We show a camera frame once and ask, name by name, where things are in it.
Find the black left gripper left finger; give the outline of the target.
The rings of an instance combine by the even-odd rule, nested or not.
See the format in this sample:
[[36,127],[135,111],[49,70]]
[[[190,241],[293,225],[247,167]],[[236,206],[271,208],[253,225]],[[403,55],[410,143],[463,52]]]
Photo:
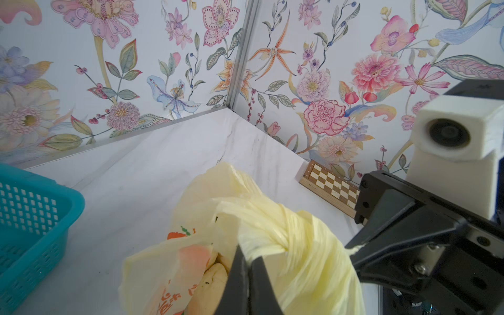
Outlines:
[[232,262],[223,296],[214,315],[247,315],[249,310],[249,266],[240,246]]

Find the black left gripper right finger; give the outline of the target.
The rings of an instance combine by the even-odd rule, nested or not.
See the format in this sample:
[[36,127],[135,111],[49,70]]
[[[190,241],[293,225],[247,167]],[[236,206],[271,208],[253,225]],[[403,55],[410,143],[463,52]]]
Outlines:
[[249,314],[283,315],[262,257],[254,260],[249,268]]

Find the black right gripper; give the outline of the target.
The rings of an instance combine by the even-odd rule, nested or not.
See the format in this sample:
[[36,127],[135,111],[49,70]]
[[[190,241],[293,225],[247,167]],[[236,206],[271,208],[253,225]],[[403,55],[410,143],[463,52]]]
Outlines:
[[503,229],[384,171],[364,175],[346,245],[361,282],[421,297],[442,314],[503,313]]

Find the yellow plastic bag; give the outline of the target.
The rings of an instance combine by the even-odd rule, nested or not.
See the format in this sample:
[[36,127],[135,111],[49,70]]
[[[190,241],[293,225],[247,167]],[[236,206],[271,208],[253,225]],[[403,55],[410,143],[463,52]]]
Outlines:
[[123,262],[119,300],[127,314],[184,314],[204,273],[228,275],[236,248],[262,257],[284,314],[364,314],[361,283],[346,249],[319,218],[292,211],[221,163],[197,176],[172,213],[167,239]]

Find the wooden chessboard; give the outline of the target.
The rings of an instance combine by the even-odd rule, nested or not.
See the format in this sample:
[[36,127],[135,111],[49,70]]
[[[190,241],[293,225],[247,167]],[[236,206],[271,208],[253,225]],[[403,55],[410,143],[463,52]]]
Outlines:
[[311,160],[299,183],[351,218],[356,216],[359,188]]

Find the teal plastic basket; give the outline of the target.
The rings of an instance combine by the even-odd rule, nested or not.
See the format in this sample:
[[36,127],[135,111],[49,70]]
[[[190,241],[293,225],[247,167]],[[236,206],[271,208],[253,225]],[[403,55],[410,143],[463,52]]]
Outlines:
[[56,181],[1,165],[1,313],[12,314],[66,252],[85,198]]

